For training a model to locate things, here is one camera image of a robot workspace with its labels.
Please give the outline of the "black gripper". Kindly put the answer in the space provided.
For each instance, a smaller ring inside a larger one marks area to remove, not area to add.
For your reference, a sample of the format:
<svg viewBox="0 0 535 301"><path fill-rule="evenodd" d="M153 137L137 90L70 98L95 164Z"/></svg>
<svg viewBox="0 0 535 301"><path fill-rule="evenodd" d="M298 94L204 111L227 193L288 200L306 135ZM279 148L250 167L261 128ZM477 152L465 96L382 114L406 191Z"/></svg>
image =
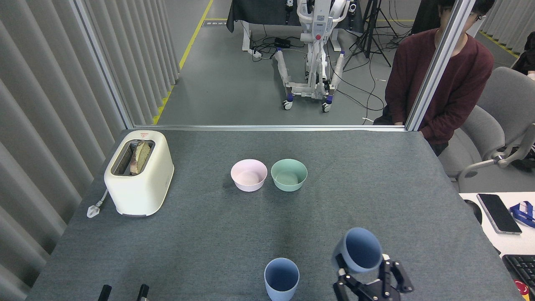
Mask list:
<svg viewBox="0 0 535 301"><path fill-rule="evenodd" d="M378 279L368 284L360 284L352 275L341 253L334 257L338 265L338 280L333 290L338 301L349 301L348 288L358 301L400 301L400 293L412 293L413 286L400 262L393 261L389 255L382 254Z"/></svg>

